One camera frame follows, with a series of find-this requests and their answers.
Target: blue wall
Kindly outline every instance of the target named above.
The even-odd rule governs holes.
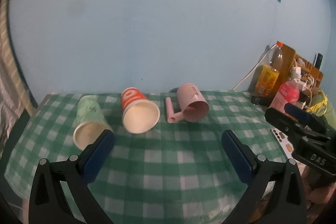
[[[325,55],[330,28],[329,0],[11,0],[9,16],[38,102],[185,82],[231,89],[277,40],[310,61]]]
[[[330,37],[327,54],[324,57],[322,90],[336,107],[336,0],[330,0]]]

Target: human hand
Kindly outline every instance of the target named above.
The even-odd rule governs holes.
[[[326,187],[312,189],[307,181],[308,175],[309,175],[309,167],[306,166],[301,177],[303,180],[303,187],[307,201],[311,201],[316,204],[327,203],[334,193],[336,183]]]

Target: green checkered tablecloth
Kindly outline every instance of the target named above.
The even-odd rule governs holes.
[[[115,133],[115,147],[89,189],[116,224],[219,223],[237,204],[241,183],[221,147],[221,134],[232,129],[255,154],[285,161],[270,133],[272,126],[248,92],[202,92],[210,111],[201,122],[166,120],[164,99],[174,93],[149,94],[160,108],[158,124],[143,134],[122,127],[120,94],[100,94],[98,102]],[[66,160],[81,151],[74,145],[73,122],[81,94],[52,95],[31,119],[13,149],[5,178],[22,198],[29,199],[38,161]],[[83,219],[66,184],[74,215]]]

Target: wooden organizer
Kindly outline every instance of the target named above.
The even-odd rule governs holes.
[[[298,55],[294,49],[292,49],[291,47],[283,44],[282,48],[282,56],[283,56],[283,64],[282,64],[282,68],[280,70],[280,74],[278,76],[278,79],[272,89],[272,91],[270,92],[270,96],[273,96],[277,93],[280,85],[284,82],[286,82],[286,80],[290,77],[290,71],[291,68],[293,66],[295,66],[295,61],[294,60],[298,60],[298,59],[302,59],[305,63],[304,66],[300,65],[299,63],[297,63],[297,65],[299,67],[301,67],[301,71],[305,71],[307,73],[307,75],[311,75],[312,77],[314,77],[314,87],[319,87],[323,78],[323,73],[320,72],[319,69],[315,68],[312,63],[310,63],[309,61],[307,61],[306,59],[304,59],[303,57],[301,57],[300,55]],[[306,81],[306,77],[302,77],[301,78],[302,81]]]

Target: bottle with pink liquid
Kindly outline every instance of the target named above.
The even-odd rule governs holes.
[[[269,107],[273,107],[282,113],[285,113],[284,107],[287,103],[295,104],[299,99],[300,90],[298,82],[301,79],[301,68],[293,72],[293,78],[280,85],[277,94],[275,95]]]

